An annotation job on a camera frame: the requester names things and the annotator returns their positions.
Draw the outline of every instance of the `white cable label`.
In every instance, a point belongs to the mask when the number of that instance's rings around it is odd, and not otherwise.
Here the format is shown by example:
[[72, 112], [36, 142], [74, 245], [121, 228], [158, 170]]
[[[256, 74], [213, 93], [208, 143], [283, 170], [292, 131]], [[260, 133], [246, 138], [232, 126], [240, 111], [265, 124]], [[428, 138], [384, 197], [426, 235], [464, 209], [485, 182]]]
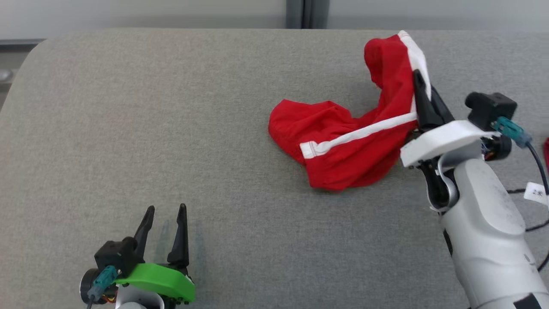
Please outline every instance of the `white cable label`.
[[542, 203], [548, 205], [547, 196], [545, 195], [544, 186], [537, 183], [528, 183], [526, 185], [526, 191], [524, 191], [524, 198], [530, 201]]

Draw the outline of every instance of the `cable connector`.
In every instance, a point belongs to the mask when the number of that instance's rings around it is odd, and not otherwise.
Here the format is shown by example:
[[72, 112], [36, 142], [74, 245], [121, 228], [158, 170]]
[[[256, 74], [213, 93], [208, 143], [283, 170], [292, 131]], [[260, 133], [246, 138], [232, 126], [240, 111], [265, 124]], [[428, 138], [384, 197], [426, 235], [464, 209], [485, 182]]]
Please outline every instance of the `cable connector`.
[[114, 282], [114, 279], [118, 277], [120, 271], [117, 271], [114, 266], [107, 266], [105, 269], [97, 276], [93, 282], [92, 288], [88, 291], [88, 298], [98, 300], [103, 296], [105, 290]]
[[527, 144], [532, 141], [530, 134], [524, 132], [523, 128], [503, 116], [498, 117], [497, 121], [492, 123], [492, 128], [505, 136], [509, 136], [520, 148], [526, 148]]

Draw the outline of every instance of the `white stripe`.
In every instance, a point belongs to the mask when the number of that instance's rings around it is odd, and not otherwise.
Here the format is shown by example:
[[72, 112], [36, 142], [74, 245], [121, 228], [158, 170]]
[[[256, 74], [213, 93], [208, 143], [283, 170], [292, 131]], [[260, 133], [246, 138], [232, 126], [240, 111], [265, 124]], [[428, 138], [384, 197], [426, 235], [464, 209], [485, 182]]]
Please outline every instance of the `white stripe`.
[[[408, 49], [408, 60], [410, 61], [412, 71], [419, 70], [421, 73], [423, 80], [425, 81], [427, 97], [431, 100], [431, 82], [429, 80], [429, 74], [427, 73], [427, 61], [425, 61], [423, 51], [417, 46], [408, 32], [403, 30], [400, 31], [399, 38]], [[300, 143], [299, 147], [301, 148], [301, 153], [305, 159], [312, 159], [314, 157], [325, 155], [328, 151], [330, 151], [330, 149], [332, 149], [332, 147], [345, 144], [350, 141], [363, 139], [364, 137], [370, 136], [379, 131], [391, 129], [416, 119], [416, 99], [415, 96], [412, 96], [410, 112], [408, 114], [382, 120], [362, 129], [339, 136], [331, 141], [321, 142], [320, 144], [314, 141]]]
[[335, 146], [345, 144], [350, 141], [363, 139], [364, 137], [372, 135], [373, 133], [377, 133], [382, 130], [394, 128], [401, 124], [412, 122], [416, 120], [416, 118], [417, 118], [416, 113], [408, 113], [408, 114], [400, 115], [397, 117], [392, 117], [386, 120], [382, 120], [380, 122], [376, 122], [372, 125], [365, 126], [362, 129], [358, 129], [353, 132], [344, 134], [331, 141], [321, 142], [320, 144], [317, 144], [314, 141], [309, 141], [309, 142], [304, 142], [299, 144], [299, 147], [301, 148], [301, 152], [303, 153], [303, 157], [305, 159], [312, 159], [314, 157], [325, 155], [326, 153], [328, 153], [328, 151], [330, 151], [330, 149], [332, 149]]

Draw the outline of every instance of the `black tape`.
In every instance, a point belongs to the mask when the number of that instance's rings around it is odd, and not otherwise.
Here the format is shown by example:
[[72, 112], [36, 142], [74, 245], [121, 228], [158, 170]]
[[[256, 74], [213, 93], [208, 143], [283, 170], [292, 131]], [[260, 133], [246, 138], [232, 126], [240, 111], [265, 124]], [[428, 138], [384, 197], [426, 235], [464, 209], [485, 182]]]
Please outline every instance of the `black tape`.
[[540, 303], [537, 302], [536, 296], [532, 293], [513, 304], [516, 309], [541, 309]]

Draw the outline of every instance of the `red garment with white stripe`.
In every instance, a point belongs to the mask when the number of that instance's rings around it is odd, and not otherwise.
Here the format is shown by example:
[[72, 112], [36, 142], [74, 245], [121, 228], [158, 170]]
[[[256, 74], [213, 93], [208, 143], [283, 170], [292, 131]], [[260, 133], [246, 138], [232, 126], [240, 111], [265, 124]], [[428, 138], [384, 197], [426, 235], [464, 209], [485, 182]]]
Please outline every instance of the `red garment with white stripe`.
[[425, 57], [405, 31], [369, 41], [364, 59], [382, 92], [378, 107], [362, 117], [353, 118], [332, 101], [283, 100], [271, 113], [271, 137], [305, 165], [312, 187], [343, 190], [381, 179], [398, 160], [408, 132], [417, 127], [415, 69], [422, 73], [430, 99]]

